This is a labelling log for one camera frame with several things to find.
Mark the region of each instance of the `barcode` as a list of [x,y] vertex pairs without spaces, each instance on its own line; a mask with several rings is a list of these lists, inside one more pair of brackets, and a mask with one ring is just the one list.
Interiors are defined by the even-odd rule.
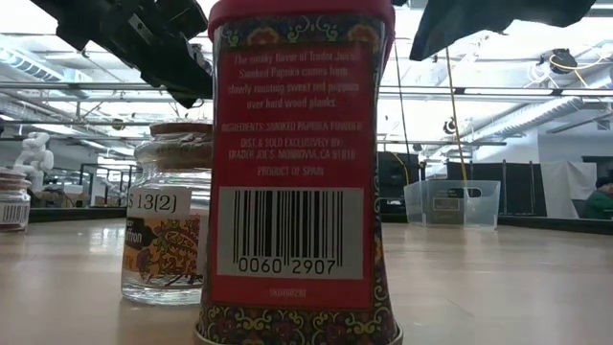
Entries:
[[217,274],[361,279],[361,189],[219,191]]
[[0,223],[16,224],[28,221],[30,205],[0,204]]

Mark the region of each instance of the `clear plastic bin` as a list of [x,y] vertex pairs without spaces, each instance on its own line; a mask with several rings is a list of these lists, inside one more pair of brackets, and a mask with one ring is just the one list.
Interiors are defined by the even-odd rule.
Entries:
[[404,187],[404,200],[410,223],[495,229],[500,181],[420,181]]

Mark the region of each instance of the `table surface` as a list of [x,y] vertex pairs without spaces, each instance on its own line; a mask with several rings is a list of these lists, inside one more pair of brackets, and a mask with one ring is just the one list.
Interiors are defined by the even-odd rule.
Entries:
[[[613,237],[500,227],[385,225],[404,344],[604,345],[613,337]],[[122,300],[124,221],[0,235],[0,343],[193,344],[193,308]]]

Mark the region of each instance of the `small glass jar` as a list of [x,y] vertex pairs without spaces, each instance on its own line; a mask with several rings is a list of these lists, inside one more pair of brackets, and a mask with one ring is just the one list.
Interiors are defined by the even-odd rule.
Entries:
[[143,177],[128,196],[122,295],[153,305],[197,304],[206,258],[213,126],[156,124],[150,132],[152,139],[134,151]]
[[0,168],[0,233],[24,232],[28,228],[30,185],[24,173]]

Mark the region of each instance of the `jar label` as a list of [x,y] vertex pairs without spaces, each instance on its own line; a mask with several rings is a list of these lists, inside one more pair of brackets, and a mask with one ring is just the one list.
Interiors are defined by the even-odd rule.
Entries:
[[214,303],[372,305],[373,61],[372,46],[353,43],[220,56]]
[[0,203],[0,224],[21,224],[28,222],[30,205]]
[[185,187],[131,188],[127,198],[128,217],[188,217],[192,191]]
[[124,269],[149,275],[197,275],[200,216],[128,217]]

